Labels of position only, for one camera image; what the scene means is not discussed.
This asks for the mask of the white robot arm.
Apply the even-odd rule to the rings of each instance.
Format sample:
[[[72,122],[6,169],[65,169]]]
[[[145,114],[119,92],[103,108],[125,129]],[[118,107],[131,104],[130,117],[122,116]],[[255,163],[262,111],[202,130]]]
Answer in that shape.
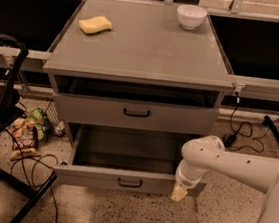
[[[201,177],[213,170],[259,190],[266,195],[257,223],[279,223],[279,160],[277,158],[228,152],[217,136],[185,142],[176,169],[171,198],[182,200]]]

